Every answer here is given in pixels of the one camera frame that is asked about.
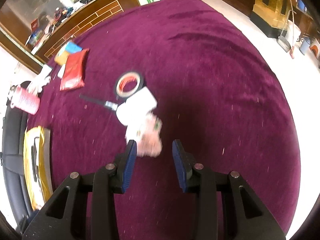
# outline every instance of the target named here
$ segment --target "black tape roll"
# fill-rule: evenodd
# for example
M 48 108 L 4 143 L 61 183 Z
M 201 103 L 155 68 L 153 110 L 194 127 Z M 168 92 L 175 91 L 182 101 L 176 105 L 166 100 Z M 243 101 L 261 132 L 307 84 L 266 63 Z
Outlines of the black tape roll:
M 136 81 L 137 85 L 130 91 L 124 92 L 124 87 L 127 83 Z M 123 73 L 117 80 L 115 85 L 115 94 L 123 99 L 127 99 L 130 96 L 132 96 L 134 93 L 138 92 L 140 89 L 142 89 L 144 84 L 144 78 L 142 75 L 140 75 L 136 71 L 128 71 Z

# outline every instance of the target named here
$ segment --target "pink spool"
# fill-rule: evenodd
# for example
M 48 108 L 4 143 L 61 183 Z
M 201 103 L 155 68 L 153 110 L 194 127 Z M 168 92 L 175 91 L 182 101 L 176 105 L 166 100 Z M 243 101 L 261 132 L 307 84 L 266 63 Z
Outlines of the pink spool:
M 40 98 L 28 93 L 20 85 L 17 86 L 11 99 L 11 108 L 19 108 L 29 114 L 35 114 L 40 106 Z

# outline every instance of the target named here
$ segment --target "red bag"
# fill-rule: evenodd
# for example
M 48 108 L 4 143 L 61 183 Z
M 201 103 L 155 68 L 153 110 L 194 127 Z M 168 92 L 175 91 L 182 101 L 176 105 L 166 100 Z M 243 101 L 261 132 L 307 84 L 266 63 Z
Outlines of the red bag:
M 72 53 L 68 56 L 66 68 L 61 80 L 60 91 L 81 88 L 84 86 L 83 65 L 89 49 Z

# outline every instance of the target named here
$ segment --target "yellow package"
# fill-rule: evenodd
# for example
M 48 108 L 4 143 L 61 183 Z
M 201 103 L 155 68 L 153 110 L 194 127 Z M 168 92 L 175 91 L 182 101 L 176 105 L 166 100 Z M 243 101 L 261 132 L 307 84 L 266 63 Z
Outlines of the yellow package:
M 25 133 L 23 166 L 33 210 L 41 209 L 51 197 L 50 130 L 38 126 Z
M 68 51 L 66 51 L 67 44 L 65 44 L 54 57 L 54 61 L 58 63 L 60 66 L 67 62 L 67 58 L 70 55 Z

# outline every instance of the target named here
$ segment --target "black chair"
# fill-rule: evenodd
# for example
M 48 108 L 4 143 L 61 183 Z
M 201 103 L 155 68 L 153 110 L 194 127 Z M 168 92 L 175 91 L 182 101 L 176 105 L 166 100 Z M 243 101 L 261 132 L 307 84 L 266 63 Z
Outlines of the black chair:
M 21 87 L 26 88 L 29 83 L 29 81 L 23 82 Z M 17 224 L 23 217 L 28 217 L 33 212 L 23 168 L 23 142 L 27 118 L 26 112 L 11 108 L 10 102 L 7 102 L 2 135 L 3 176 Z

